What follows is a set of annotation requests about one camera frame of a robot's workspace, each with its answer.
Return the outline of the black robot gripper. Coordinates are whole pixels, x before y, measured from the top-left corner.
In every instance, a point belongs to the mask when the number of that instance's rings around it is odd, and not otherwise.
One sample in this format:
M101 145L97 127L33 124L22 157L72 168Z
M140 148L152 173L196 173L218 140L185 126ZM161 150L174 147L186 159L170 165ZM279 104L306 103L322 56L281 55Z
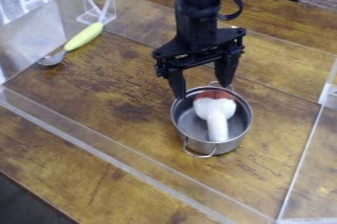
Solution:
M174 0L176 35L154 52L156 72L168 83L177 99L185 97L182 71L209 62L214 63L214 73L220 85L226 88L233 81L241 54L242 28L220 29L217 20L235 19L243 10L242 0L233 0L238 11L222 15L220 0Z

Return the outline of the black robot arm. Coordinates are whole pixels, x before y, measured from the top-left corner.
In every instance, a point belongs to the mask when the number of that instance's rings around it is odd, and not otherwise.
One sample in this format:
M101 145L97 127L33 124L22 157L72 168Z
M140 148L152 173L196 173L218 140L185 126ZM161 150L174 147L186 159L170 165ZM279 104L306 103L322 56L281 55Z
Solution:
M156 72L168 80L173 95L185 98L182 71L214 63L216 79L222 87L232 84L241 54L243 28L217 28L217 20L235 19L242 0L174 0L176 35L153 52Z

